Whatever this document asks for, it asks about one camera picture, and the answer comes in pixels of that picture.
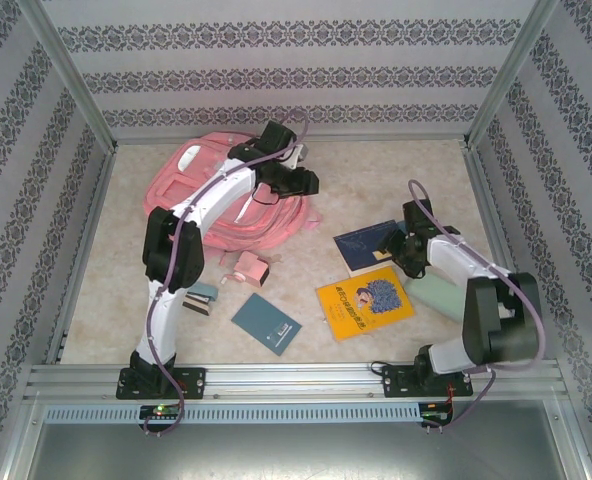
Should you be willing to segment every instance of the damask pattern wall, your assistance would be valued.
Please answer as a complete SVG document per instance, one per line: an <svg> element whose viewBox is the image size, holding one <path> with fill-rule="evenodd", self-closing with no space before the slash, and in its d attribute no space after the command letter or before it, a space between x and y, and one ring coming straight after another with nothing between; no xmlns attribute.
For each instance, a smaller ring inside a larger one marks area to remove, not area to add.
<svg viewBox="0 0 592 480"><path fill-rule="evenodd" d="M262 124L294 108L319 134L464 134L533 3L43 5L115 137L142 140Z"/></svg>
<svg viewBox="0 0 592 480"><path fill-rule="evenodd" d="M42 363L105 153L17 4L0 0L0 445Z"/></svg>
<svg viewBox="0 0 592 480"><path fill-rule="evenodd" d="M592 1L560 2L478 148L592 455Z"/></svg>

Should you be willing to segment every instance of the dark blue book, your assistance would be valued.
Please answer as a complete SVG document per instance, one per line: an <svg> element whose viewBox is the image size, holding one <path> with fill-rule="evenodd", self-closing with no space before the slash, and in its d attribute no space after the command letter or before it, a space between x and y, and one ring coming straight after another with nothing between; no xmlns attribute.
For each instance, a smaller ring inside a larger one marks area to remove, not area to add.
<svg viewBox="0 0 592 480"><path fill-rule="evenodd" d="M392 265L391 255L380 253L378 245L393 230L404 230L404 225L405 222L396 223L394 220L388 220L334 237L349 274L361 275Z"/></svg>
<svg viewBox="0 0 592 480"><path fill-rule="evenodd" d="M234 315L232 322L279 356L301 327L300 323L256 293Z"/></svg>

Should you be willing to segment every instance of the beige floor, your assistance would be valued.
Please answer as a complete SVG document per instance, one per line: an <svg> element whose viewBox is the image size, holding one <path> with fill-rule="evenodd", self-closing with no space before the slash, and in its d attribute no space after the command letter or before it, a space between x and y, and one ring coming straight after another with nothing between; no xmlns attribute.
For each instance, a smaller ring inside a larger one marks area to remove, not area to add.
<svg viewBox="0 0 592 480"><path fill-rule="evenodd" d="M325 323L316 287L347 277L332 237L388 219L402 219L411 199L407 180L428 189L434 212L489 255L474 195L456 141L352 142L309 145L305 166L320 178L312 197L323 222L262 252L271 274L258 291L303 325L280 357L231 323L255 291L232 281L220 287L212 316L184 311L177 336L179 363L347 362L413 359L418 348L460 334L459 325L412 302L416 315L359 337L336 342ZM94 239L63 363L125 364L142 333L147 280L141 263L145 189L176 145L121 146ZM214 285L230 272L211 260L201 280Z"/></svg>

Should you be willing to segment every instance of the yellow book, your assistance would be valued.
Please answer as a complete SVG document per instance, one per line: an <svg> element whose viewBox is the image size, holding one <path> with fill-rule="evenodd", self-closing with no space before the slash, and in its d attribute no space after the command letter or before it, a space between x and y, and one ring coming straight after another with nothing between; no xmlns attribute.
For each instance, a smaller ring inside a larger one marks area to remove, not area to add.
<svg viewBox="0 0 592 480"><path fill-rule="evenodd" d="M381 268L318 289L336 340L344 340L414 315L392 267Z"/></svg>

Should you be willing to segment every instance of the pink backpack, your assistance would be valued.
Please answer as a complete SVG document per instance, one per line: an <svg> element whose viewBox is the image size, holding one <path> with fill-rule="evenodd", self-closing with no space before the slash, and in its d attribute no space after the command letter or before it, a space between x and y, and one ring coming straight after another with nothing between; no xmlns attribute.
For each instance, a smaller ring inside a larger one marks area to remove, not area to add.
<svg viewBox="0 0 592 480"><path fill-rule="evenodd" d="M209 180L227 158L227 152L249 140L248 135L215 132L190 140L174 153L152 180L145 196L145 214L154 207L170 209L182 202ZM189 166L181 171L178 162L194 145L201 147ZM275 247L301 227L314 228L320 223L308 197L289 197L277 201L269 186L260 184L251 195L235 201L219 217L203 238L206 256L240 250Z"/></svg>

